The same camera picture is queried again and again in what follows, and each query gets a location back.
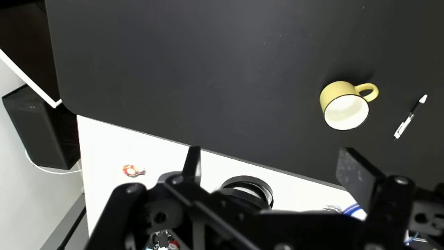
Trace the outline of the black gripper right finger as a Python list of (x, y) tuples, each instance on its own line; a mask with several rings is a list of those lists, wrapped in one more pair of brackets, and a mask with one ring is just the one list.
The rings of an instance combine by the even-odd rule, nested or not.
[(418, 233), (433, 250), (444, 244), (444, 202), (440, 188), (428, 190), (403, 174), (385, 174), (354, 148), (340, 148), (336, 177), (367, 212), (358, 250), (415, 250), (406, 244)]

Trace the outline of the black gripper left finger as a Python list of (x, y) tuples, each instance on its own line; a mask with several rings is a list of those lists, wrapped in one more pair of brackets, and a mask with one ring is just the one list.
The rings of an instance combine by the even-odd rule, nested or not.
[(160, 177), (160, 183), (167, 190), (167, 198), (163, 202), (163, 215), (165, 217), (179, 217), (203, 199), (204, 190), (200, 186), (200, 172), (202, 147), (192, 145), (188, 149), (184, 167), (164, 173)]

